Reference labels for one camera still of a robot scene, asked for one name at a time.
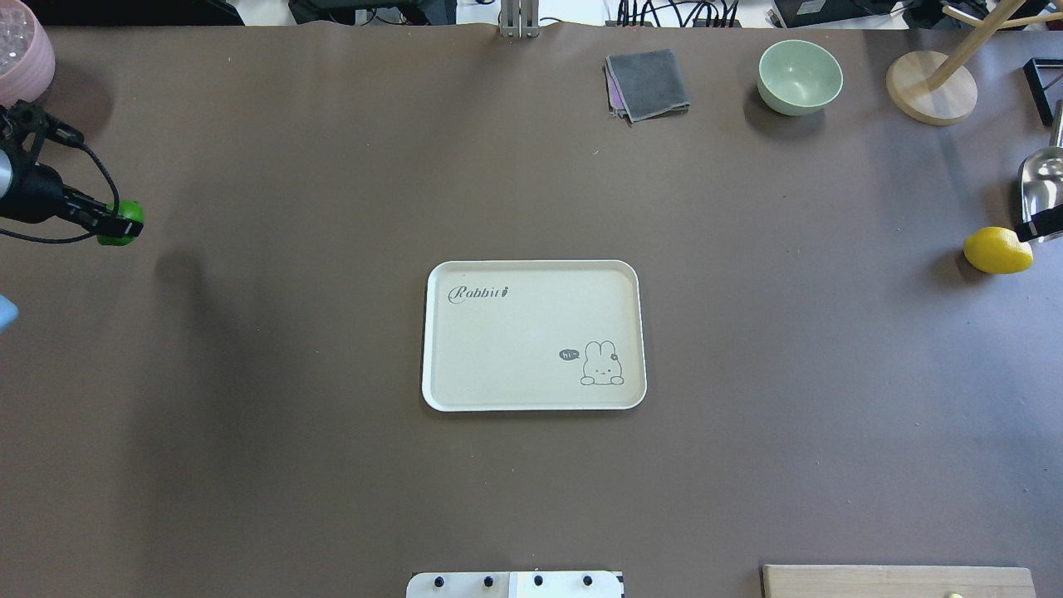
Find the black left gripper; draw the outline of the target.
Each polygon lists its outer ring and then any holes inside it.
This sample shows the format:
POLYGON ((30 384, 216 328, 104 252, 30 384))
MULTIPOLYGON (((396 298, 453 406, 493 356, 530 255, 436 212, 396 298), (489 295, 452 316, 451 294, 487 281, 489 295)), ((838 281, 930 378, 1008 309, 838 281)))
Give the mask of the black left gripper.
POLYGON ((95 236, 106 212, 117 209, 122 199, 103 203, 75 187, 65 187, 53 168, 39 163, 47 140, 73 149, 85 144, 80 130, 33 102, 17 100, 3 107, 1 212, 4 218, 31 224, 60 218, 95 236))

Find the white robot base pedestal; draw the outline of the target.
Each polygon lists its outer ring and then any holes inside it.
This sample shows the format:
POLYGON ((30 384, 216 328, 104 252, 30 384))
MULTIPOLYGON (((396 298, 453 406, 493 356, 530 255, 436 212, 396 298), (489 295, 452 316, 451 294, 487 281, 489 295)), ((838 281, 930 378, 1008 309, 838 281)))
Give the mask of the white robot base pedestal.
POLYGON ((411 576, 406 597, 624 597, 615 571, 444 571, 411 576))

